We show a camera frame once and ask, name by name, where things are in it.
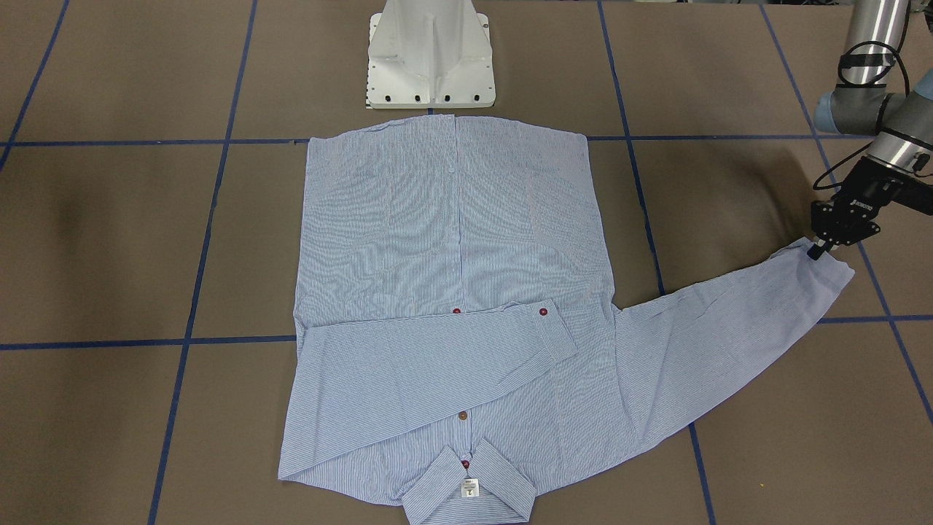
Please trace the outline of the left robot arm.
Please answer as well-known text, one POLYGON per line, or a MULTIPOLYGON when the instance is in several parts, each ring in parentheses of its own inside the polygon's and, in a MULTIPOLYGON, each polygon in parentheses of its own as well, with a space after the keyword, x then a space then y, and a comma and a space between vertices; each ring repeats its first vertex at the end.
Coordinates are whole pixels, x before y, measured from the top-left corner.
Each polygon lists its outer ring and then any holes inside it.
POLYGON ((812 203, 813 260, 879 233, 875 219, 890 203, 932 213, 931 74, 912 82, 901 59, 911 6, 854 2, 836 86, 820 97, 813 122, 820 132, 870 143, 850 156, 854 166, 831 184, 833 196, 812 203))

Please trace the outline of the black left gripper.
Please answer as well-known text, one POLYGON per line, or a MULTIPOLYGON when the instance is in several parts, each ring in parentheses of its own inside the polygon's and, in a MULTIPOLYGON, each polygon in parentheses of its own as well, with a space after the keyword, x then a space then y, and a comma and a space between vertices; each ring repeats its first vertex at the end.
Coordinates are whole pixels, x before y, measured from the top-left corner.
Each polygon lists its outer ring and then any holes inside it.
POLYGON ((896 169, 861 158, 830 199, 812 202, 814 240, 807 256, 819 260, 836 246, 850 246, 879 233, 874 219, 907 188, 908 180, 896 169))

